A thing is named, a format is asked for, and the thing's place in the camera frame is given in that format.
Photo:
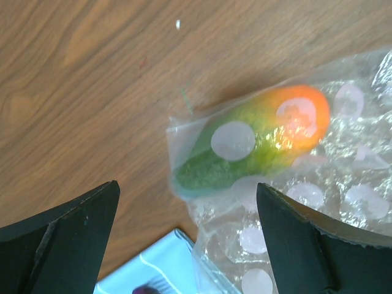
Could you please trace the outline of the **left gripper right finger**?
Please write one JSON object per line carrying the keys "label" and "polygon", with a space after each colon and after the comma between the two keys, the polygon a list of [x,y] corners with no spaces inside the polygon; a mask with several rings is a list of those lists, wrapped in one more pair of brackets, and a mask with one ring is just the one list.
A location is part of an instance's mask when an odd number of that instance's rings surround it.
{"label": "left gripper right finger", "polygon": [[279,293],[391,293],[391,237],[260,183],[257,208]]}

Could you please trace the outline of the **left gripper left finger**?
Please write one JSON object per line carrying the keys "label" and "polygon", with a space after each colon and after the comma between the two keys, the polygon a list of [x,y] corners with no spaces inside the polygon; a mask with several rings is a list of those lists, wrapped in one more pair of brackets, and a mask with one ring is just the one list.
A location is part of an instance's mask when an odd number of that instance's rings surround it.
{"label": "left gripper left finger", "polygon": [[1,293],[92,293],[119,196],[109,181],[1,228]]}

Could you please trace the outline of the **clear zip top bag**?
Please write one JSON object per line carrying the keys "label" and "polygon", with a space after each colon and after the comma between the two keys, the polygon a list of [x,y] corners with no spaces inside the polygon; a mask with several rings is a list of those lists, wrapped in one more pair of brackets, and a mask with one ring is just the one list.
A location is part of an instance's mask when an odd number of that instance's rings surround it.
{"label": "clear zip top bag", "polygon": [[[187,125],[263,91],[294,85],[321,90],[330,105],[329,128],[312,151],[271,176],[180,196],[172,174],[190,150]],[[332,61],[188,119],[172,118],[166,136],[171,190],[198,228],[192,257],[199,293],[279,293],[258,215],[260,183],[338,221],[391,237],[391,47]]]}

